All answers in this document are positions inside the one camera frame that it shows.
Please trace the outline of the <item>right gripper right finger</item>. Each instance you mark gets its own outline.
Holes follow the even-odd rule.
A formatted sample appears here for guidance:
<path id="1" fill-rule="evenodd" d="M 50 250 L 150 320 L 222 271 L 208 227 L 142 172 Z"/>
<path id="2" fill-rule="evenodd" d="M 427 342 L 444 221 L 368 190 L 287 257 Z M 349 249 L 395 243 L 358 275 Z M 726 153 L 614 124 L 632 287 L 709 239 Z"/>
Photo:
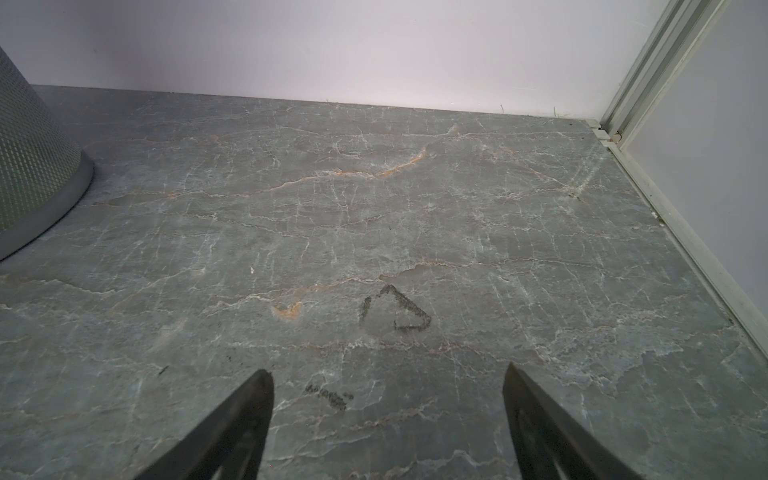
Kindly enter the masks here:
<path id="1" fill-rule="evenodd" d="M 530 376 L 509 364 L 503 399 L 524 479 L 638 479 Z"/>

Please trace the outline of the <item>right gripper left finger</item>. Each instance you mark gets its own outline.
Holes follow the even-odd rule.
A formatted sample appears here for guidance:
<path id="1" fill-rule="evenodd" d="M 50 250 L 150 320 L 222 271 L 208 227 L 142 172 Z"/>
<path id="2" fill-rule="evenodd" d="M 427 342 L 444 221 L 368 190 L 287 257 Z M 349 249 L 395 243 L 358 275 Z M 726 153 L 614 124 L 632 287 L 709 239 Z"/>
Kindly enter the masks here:
<path id="1" fill-rule="evenodd" d="M 272 374 L 256 371 L 139 479 L 256 479 L 272 419 Z"/>

